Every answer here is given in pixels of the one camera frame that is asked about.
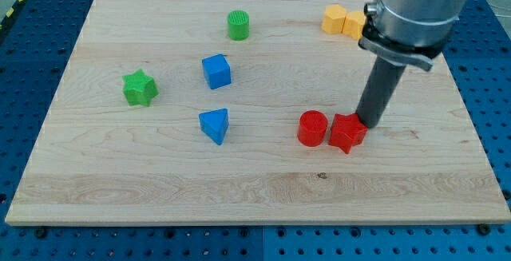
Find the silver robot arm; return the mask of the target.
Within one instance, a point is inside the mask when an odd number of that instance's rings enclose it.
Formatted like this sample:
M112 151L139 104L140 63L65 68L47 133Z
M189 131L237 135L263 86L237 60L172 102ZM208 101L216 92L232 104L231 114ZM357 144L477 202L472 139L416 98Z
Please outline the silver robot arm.
M430 71L467 0L372 0L358 45L376 65Z

